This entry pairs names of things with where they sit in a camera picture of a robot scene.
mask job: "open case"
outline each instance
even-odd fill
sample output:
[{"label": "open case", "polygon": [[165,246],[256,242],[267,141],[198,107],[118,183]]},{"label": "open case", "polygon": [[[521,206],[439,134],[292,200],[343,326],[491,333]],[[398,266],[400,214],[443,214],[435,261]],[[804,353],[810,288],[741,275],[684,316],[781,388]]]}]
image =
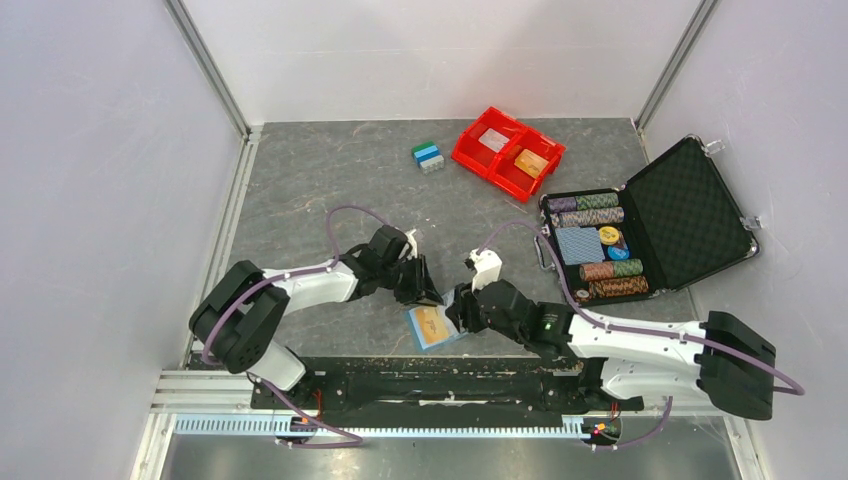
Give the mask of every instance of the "open case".
[{"label": "open case", "polygon": [[[618,229],[629,258],[641,260],[648,285],[643,292],[597,295],[597,289],[581,278],[580,265],[565,264],[562,238],[558,238],[558,231],[564,237],[558,230],[562,217],[552,211],[551,202],[600,193],[618,196],[624,220],[583,228]],[[571,293],[584,306],[644,300],[679,290],[759,252],[757,240],[704,144],[693,135],[680,140],[620,188],[546,194],[539,206],[543,230],[564,265]],[[607,247],[602,250],[605,261],[614,260]]]}]

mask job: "building block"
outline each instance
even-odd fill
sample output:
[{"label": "building block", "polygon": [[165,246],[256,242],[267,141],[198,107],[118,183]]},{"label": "building block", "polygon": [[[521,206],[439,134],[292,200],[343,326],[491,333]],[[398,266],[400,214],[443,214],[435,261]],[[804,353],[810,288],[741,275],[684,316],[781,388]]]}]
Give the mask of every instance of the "building block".
[{"label": "building block", "polygon": [[418,168],[425,174],[445,168],[445,157],[439,151],[439,147],[433,142],[422,143],[412,149],[412,158],[418,164]]}]

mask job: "red plastic bin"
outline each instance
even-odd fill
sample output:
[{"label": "red plastic bin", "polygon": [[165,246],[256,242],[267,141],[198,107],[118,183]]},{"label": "red plastic bin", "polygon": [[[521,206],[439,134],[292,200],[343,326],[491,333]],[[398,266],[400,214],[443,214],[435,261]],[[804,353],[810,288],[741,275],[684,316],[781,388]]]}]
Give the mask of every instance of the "red plastic bin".
[{"label": "red plastic bin", "polygon": [[[490,128],[508,139],[498,152],[480,143],[480,137]],[[536,178],[515,166],[515,157],[524,149],[548,161]],[[519,201],[526,202],[539,191],[545,177],[556,170],[563,153],[563,145],[497,108],[489,107],[459,136],[451,158]]]}]

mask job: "white wall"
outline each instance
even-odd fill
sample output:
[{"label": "white wall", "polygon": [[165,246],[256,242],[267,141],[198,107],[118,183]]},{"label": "white wall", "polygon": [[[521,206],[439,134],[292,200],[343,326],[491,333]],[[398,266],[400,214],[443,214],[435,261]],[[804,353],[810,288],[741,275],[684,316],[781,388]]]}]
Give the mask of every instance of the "white wall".
[{"label": "white wall", "polygon": [[127,478],[239,139],[156,0],[0,7],[0,478]]},{"label": "white wall", "polygon": [[808,389],[754,425],[775,479],[845,478],[848,430],[848,42],[844,2],[722,2],[653,122],[648,151],[694,132],[722,138],[719,169],[760,215],[763,253],[692,291],[777,347]]},{"label": "white wall", "polygon": [[634,117],[697,0],[186,0],[252,123]]}]

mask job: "gray tabletop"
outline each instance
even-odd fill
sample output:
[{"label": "gray tabletop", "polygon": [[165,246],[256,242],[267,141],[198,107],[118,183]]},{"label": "gray tabletop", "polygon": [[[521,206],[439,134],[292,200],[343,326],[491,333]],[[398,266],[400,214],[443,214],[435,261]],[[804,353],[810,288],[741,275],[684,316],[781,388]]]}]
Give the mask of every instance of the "gray tabletop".
[{"label": "gray tabletop", "polygon": [[[420,250],[440,291],[470,281],[463,261],[498,225],[538,222],[538,196],[520,203],[450,160],[470,120],[318,122],[266,125],[233,242],[230,263],[296,268],[331,256],[324,216],[336,205],[367,206],[401,230],[417,228]],[[626,119],[532,119],[527,124],[567,151],[541,192],[621,185],[646,164]],[[435,142],[446,168],[423,175],[412,147]],[[356,211],[334,215],[342,251],[367,242],[379,223]],[[537,301],[563,301],[556,275],[539,269],[531,234],[513,228],[493,243],[501,278]],[[418,351],[403,318],[408,309],[390,292],[283,319],[277,340],[302,355],[412,355]],[[660,322],[693,319],[686,291],[644,302],[596,307],[609,315]],[[432,352],[439,355],[522,355],[520,346],[486,331]]]}]

